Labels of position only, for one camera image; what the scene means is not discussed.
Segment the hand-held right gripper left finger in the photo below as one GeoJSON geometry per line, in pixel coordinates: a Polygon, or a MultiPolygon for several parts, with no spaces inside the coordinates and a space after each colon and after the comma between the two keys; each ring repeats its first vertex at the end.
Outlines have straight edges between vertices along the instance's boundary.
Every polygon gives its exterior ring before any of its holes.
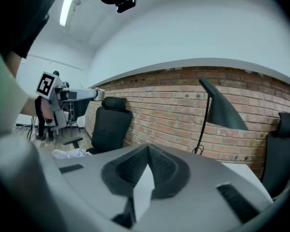
{"type": "Polygon", "coordinates": [[[147,151],[146,145],[73,159],[53,159],[39,149],[53,211],[46,231],[140,232],[133,229],[131,187],[116,174],[115,159],[147,151]]]}

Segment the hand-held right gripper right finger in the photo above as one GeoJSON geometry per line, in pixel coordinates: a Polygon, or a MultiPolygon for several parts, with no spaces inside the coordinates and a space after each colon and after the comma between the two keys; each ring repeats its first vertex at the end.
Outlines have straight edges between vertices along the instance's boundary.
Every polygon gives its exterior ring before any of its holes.
{"type": "Polygon", "coordinates": [[[166,146],[161,148],[188,164],[190,180],[177,195],[152,200],[135,224],[137,232],[227,232],[240,226],[241,221],[217,190],[221,184],[232,184],[259,211],[273,202],[220,161],[166,146]]]}

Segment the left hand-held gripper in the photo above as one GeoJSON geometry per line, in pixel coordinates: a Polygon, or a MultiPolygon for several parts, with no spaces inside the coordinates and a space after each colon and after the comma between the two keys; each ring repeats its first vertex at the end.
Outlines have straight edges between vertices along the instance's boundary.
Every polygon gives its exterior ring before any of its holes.
{"type": "Polygon", "coordinates": [[[71,91],[59,76],[43,72],[36,88],[38,98],[35,100],[35,111],[38,117],[46,118],[42,112],[42,103],[47,103],[52,117],[47,125],[52,131],[66,127],[73,120],[73,102],[89,99],[90,101],[102,101],[104,89],[84,88],[71,91]]]}

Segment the person's left forearm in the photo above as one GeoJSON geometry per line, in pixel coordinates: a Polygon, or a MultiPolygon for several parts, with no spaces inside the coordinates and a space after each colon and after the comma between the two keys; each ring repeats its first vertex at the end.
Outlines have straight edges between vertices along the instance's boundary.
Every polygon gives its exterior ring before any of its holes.
{"type": "Polygon", "coordinates": [[[48,103],[45,98],[41,96],[38,96],[36,98],[29,96],[20,113],[22,115],[28,116],[46,117],[47,112],[48,112],[48,103]]]}

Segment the person's left hand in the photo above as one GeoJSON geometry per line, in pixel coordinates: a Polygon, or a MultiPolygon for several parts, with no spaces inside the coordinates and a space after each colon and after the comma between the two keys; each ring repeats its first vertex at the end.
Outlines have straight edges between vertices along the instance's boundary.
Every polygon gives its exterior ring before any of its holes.
{"type": "Polygon", "coordinates": [[[45,98],[41,98],[41,112],[44,118],[53,120],[53,112],[50,108],[48,100],[45,98]]]}

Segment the white checked cloth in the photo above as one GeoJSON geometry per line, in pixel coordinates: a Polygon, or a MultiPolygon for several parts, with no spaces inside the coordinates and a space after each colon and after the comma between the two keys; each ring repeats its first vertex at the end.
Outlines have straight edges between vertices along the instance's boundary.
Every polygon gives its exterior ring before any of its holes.
{"type": "Polygon", "coordinates": [[[85,156],[91,156],[92,154],[90,152],[87,152],[84,149],[77,148],[70,151],[63,151],[55,149],[52,152],[52,156],[55,159],[72,159],[72,158],[81,158],[85,156]]]}

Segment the black office chair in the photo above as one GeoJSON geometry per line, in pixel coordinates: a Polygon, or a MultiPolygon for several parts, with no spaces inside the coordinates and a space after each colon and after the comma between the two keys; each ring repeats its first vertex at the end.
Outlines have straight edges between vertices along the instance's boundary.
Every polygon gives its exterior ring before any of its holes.
{"type": "Polygon", "coordinates": [[[279,112],[277,129],[266,137],[261,183],[274,198],[286,187],[290,177],[290,113],[279,112]]]}
{"type": "Polygon", "coordinates": [[[96,111],[92,147],[86,150],[87,153],[95,155],[123,147],[123,140],[133,118],[133,113],[126,109],[126,102],[126,98],[104,98],[96,111]]]}

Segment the white square table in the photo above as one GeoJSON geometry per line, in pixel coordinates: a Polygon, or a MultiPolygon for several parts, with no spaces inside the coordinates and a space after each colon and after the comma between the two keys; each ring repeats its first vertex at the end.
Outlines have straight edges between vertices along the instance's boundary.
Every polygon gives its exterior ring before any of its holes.
{"type": "MultiPolygon", "coordinates": [[[[246,164],[222,164],[258,188],[263,193],[263,195],[265,195],[266,198],[272,202],[272,198],[270,197],[270,194],[264,185],[246,164]]],[[[145,170],[141,174],[140,180],[137,182],[137,185],[133,190],[134,213],[136,222],[141,219],[146,210],[150,207],[151,195],[155,186],[157,186],[157,184],[154,184],[153,173],[147,164],[145,170]]]]}

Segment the long ceiling light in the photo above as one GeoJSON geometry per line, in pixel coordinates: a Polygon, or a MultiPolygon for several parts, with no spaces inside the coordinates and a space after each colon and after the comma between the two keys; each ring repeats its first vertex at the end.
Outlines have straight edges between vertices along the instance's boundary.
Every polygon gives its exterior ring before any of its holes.
{"type": "Polygon", "coordinates": [[[61,26],[65,26],[70,10],[70,6],[73,0],[64,0],[61,8],[60,18],[59,18],[59,24],[61,26]]]}

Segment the black desk lamp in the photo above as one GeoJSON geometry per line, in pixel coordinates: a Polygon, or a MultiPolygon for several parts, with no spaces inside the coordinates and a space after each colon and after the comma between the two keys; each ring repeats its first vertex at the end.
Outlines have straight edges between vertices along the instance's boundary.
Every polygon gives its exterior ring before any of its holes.
{"type": "Polygon", "coordinates": [[[200,137],[197,146],[192,151],[194,154],[197,154],[198,150],[201,152],[204,150],[201,141],[207,122],[232,130],[248,130],[236,109],[207,78],[202,77],[199,82],[207,93],[207,102],[200,137]]]}

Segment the person's black shirt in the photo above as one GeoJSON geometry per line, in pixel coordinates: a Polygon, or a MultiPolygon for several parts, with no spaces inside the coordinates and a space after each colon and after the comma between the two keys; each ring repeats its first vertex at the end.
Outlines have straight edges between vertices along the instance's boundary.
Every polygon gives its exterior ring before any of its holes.
{"type": "Polygon", "coordinates": [[[0,0],[0,54],[22,56],[48,20],[55,0],[0,0]]]}

